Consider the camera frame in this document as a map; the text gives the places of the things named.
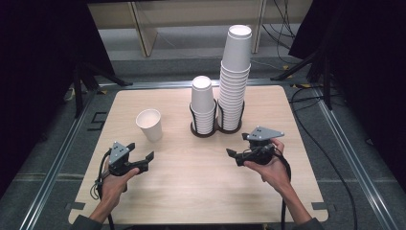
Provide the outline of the tall stack of paper cups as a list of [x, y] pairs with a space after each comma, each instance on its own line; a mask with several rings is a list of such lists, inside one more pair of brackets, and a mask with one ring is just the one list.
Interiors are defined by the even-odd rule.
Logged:
[[239, 127], [246, 83], [251, 68], [252, 30], [245, 25], [228, 29], [220, 68], [218, 125], [226, 131]]

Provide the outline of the short stack of paper cups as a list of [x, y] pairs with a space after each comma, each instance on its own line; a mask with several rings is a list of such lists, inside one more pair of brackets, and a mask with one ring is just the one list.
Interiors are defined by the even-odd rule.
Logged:
[[206, 76], [195, 77], [192, 81], [190, 108], [196, 133], [206, 135], [213, 131], [215, 107], [211, 79]]

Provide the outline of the black wire cup holder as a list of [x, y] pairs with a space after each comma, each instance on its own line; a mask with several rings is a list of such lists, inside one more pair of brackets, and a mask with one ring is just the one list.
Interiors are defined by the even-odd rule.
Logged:
[[197, 126], [197, 115], [198, 113], [195, 112], [192, 108], [192, 105], [189, 104], [189, 110], [192, 115], [192, 122], [190, 123], [190, 130], [192, 134], [199, 138], [207, 138], [214, 135], [217, 131], [224, 133], [224, 134], [234, 134], [237, 133], [242, 127], [242, 116], [245, 108], [245, 103], [242, 103], [242, 109], [239, 112], [238, 117], [238, 124], [235, 129], [228, 130], [225, 129], [225, 121], [224, 121], [224, 113], [223, 108], [218, 104], [217, 101], [214, 101], [214, 112], [212, 113], [211, 118], [211, 128], [209, 131], [203, 131], [202, 129], [198, 128]]

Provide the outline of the black curtain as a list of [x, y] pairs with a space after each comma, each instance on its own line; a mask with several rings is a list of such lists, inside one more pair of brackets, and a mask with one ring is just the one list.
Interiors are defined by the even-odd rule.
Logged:
[[406, 0], [312, 0], [289, 54], [316, 51], [344, 1], [331, 71], [406, 192]]
[[0, 197], [74, 81], [90, 64], [114, 69], [91, 0], [0, 0]]

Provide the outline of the aluminium floor rail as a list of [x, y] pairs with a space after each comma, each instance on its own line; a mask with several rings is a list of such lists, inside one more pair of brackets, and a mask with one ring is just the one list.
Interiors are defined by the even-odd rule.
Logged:
[[337, 120], [335, 113], [325, 103], [320, 103], [320, 107], [382, 229], [400, 230], [399, 224], [395, 221], [395, 216], [390, 212], [384, 197], [378, 191], [366, 168], [357, 156], [348, 135]]
[[55, 186], [57, 176], [64, 165], [68, 153], [72, 147], [72, 144], [79, 133], [79, 129], [83, 123], [84, 116], [88, 110], [90, 103], [92, 103], [96, 95], [95, 91], [91, 91], [87, 94], [84, 100], [84, 106], [82, 111], [74, 119], [73, 123], [69, 127], [69, 131], [66, 134], [61, 147], [59, 148], [56, 158], [48, 170], [48, 172], [43, 177], [41, 185], [39, 187], [33, 202], [29, 206], [29, 210], [22, 221], [19, 230], [33, 230], [42, 210], [50, 196], [52, 189]]
[[[247, 86], [263, 85], [291, 85], [297, 84], [292, 79], [287, 80], [269, 80], [269, 79], [248, 79]], [[160, 82], [132, 82], [127, 86], [119, 86], [117, 83], [103, 83], [100, 85], [102, 90], [142, 90], [142, 89], [175, 89], [190, 88], [192, 80], [179, 81], [160, 81]]]

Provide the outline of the light wooden furniture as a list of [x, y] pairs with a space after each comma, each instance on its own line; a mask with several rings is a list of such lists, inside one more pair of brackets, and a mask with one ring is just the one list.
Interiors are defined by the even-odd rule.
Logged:
[[87, 5], [101, 29], [134, 29], [144, 57], [152, 53], [159, 28], [247, 25], [258, 51], [265, 0], [105, 0]]

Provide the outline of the person's right hand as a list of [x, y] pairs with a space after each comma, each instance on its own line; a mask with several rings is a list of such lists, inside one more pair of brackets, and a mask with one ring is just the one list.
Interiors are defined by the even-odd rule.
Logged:
[[291, 187], [286, 166], [282, 162], [284, 144], [276, 138], [272, 138], [271, 143], [275, 147], [276, 156], [273, 156], [269, 163], [259, 165], [252, 161], [246, 161], [244, 166], [257, 172], [263, 182], [267, 182], [282, 196]]

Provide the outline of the black metal stand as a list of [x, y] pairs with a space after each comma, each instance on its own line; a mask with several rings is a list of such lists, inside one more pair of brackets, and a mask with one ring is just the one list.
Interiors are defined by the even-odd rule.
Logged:
[[310, 66], [306, 75], [307, 81], [315, 83], [318, 80], [322, 80], [323, 100], [327, 108], [331, 110], [330, 61], [327, 53], [323, 49], [313, 52], [298, 64], [285, 70], [281, 75], [271, 78], [271, 81], [284, 81], [289, 76], [292, 76], [294, 73], [305, 68], [307, 65]]
[[131, 82], [119, 79], [114, 74], [108, 73], [101, 68], [96, 67], [90, 62], [79, 62], [76, 64], [73, 72], [73, 84], [76, 102], [76, 118], [84, 110], [82, 87], [85, 86], [87, 90], [94, 91], [99, 89], [99, 84], [96, 81], [96, 76], [102, 76], [105, 79], [117, 83], [119, 86], [129, 86]]

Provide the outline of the white paper cup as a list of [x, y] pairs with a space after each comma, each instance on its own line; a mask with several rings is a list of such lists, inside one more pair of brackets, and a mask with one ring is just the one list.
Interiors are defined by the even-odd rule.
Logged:
[[141, 111], [136, 118], [136, 125], [150, 142], [156, 142], [163, 136], [161, 113], [157, 109]]

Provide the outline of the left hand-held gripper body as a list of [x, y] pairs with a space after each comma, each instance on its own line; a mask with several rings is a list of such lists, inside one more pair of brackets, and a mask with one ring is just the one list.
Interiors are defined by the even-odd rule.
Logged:
[[137, 168], [138, 162], [129, 162], [129, 154], [126, 146], [115, 142], [110, 150], [108, 169], [115, 176], [127, 174], [130, 170]]

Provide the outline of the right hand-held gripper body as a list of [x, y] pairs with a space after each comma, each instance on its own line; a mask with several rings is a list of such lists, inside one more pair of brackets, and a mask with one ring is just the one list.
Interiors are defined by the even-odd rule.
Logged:
[[257, 126], [250, 134], [249, 150], [245, 151], [245, 161], [252, 161], [260, 165], [266, 165], [275, 154], [275, 147], [271, 142], [272, 138], [283, 137], [282, 131], [277, 131], [263, 126]]

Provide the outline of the person's left hand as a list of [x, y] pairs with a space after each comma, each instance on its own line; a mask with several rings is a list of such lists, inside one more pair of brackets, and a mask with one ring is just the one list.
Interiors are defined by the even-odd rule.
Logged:
[[127, 172], [125, 175], [116, 176], [109, 175], [105, 178], [101, 190], [101, 203], [110, 211], [112, 211], [120, 202], [121, 194], [124, 192], [126, 183], [139, 173], [139, 169], [135, 168]]

